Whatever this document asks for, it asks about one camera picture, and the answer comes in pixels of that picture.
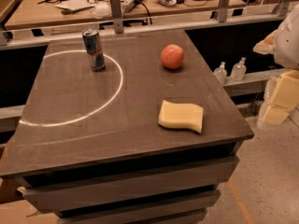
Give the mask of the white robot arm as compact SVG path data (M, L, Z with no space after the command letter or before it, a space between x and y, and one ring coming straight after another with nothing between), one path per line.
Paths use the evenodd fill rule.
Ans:
M262 55L272 54L275 63L287 69L267 81L258 115L259 128L275 127L299 106L299 5L274 32L257 43L253 51Z

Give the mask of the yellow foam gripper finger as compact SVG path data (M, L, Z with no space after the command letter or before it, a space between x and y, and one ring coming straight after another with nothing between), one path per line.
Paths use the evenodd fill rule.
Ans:
M266 83L257 126L262 129L282 124L299 106L299 71L288 70L271 76Z
M264 40L257 43L253 51L262 55L274 54L274 44L276 39L277 31L273 31Z

